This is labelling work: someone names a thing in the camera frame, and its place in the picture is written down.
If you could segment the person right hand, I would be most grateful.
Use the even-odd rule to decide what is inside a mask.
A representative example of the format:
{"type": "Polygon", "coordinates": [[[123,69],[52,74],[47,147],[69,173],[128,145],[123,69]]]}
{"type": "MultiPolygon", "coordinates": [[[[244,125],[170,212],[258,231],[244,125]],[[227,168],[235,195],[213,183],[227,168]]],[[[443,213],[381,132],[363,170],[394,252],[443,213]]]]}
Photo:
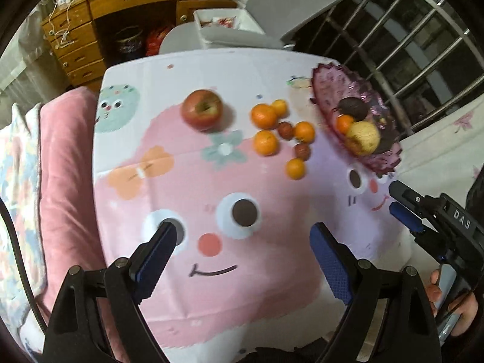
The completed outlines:
{"type": "MultiPolygon", "coordinates": [[[[426,286],[426,294],[431,305],[431,310],[434,316],[437,315],[437,309],[435,303],[437,303],[442,295],[442,291],[437,285],[439,280],[440,271],[434,270],[430,275],[430,283],[426,286]]],[[[469,293],[468,295],[462,295],[456,298],[452,303],[449,304],[449,309],[457,315],[460,315],[454,329],[451,332],[452,337],[461,336],[470,327],[474,319],[476,318],[478,312],[478,303],[474,293],[469,293]]]]}

